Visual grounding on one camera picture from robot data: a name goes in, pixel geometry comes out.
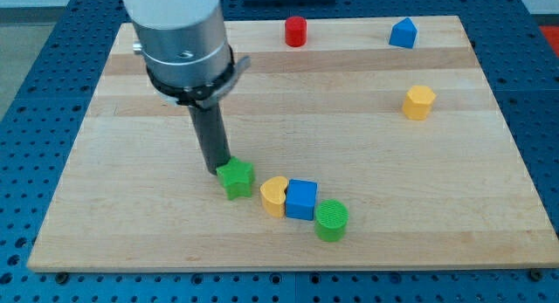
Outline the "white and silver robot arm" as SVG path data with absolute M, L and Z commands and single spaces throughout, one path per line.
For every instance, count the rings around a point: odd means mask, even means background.
M 221 0 L 122 0 L 153 86 L 177 105 L 209 109 L 251 64 L 236 60 Z

